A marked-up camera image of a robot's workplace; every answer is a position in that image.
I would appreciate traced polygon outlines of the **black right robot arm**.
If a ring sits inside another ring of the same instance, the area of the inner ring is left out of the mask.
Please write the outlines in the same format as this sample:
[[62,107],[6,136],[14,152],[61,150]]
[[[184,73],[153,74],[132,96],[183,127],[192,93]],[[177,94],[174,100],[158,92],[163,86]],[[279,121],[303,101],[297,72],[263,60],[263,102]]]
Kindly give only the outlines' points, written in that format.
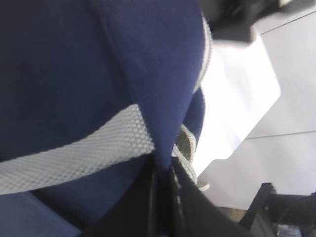
[[274,13],[296,13],[315,6],[314,0],[200,0],[214,40],[252,42],[251,27]]

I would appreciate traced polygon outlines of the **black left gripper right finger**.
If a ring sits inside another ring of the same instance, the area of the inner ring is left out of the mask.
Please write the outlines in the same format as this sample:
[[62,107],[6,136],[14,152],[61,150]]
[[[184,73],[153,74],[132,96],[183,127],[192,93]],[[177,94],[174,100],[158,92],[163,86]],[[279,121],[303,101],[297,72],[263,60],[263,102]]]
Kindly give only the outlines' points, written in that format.
[[179,159],[158,174],[159,237],[249,237],[198,189]]

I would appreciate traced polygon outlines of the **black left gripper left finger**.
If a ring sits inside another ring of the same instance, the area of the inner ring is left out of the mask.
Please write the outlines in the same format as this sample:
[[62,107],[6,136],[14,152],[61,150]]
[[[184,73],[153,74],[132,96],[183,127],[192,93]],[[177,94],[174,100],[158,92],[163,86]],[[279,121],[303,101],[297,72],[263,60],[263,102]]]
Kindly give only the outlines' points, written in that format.
[[125,195],[82,237],[156,237],[157,176],[154,156],[145,163]]

